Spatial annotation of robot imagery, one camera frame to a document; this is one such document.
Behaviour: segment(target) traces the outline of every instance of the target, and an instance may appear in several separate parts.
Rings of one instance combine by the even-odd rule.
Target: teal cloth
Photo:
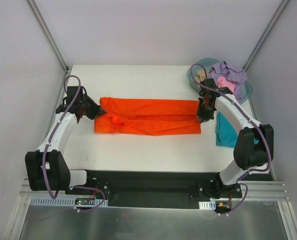
[[[232,125],[225,118],[222,113],[218,113],[216,117],[216,145],[234,148],[237,144],[238,135],[235,132]]]

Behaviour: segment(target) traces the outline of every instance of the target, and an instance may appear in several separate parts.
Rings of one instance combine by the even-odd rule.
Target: pink cloth
[[[217,79],[216,85],[219,88],[224,88],[224,87],[228,87],[228,89],[230,89],[232,91],[232,93],[234,93],[235,90],[235,83],[229,81],[225,76],[220,76]]]

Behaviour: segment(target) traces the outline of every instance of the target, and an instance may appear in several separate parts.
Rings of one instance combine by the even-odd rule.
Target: cable tie
[[[254,122],[254,118],[253,117],[249,117],[249,120],[247,121],[249,124],[251,123],[251,122]]]
[[[235,98],[235,99],[232,99],[232,98],[230,98],[229,96],[228,96],[228,98],[231,100],[231,101],[229,101],[229,102],[230,102],[230,104],[232,104],[232,105],[234,105],[234,104],[236,104],[236,103],[239,103],[239,102],[237,101],[236,98]]]

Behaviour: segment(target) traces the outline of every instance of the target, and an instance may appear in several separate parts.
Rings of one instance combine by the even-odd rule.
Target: purple cloth
[[[211,67],[210,73],[207,77],[213,78],[217,83],[219,77],[221,76],[226,77],[228,81],[235,84],[234,96],[238,101],[241,101],[243,98],[242,85],[245,80],[248,79],[248,75],[245,70],[227,61],[215,63]]]

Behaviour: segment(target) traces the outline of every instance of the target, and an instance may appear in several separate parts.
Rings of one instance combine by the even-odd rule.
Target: folded garment
[[[139,135],[200,134],[199,101],[102,97],[107,113],[94,122],[95,133]]]
[[[216,120],[216,145],[234,148],[238,140],[236,131],[222,113],[217,114]]]
[[[230,90],[232,91],[232,93],[234,94],[234,91],[235,91],[235,83],[234,83],[234,82],[231,82],[231,81],[228,81],[227,78],[226,78],[225,76],[220,76],[220,77],[217,79],[216,85],[217,85],[219,88],[225,88],[225,87],[227,87],[227,88],[230,89]]]
[[[242,100],[242,86],[246,79],[248,79],[248,75],[243,68],[231,62],[222,61],[215,63],[211,67],[208,77],[213,78],[215,82],[217,82],[219,77],[226,77],[228,81],[234,82],[234,96],[238,101]]]

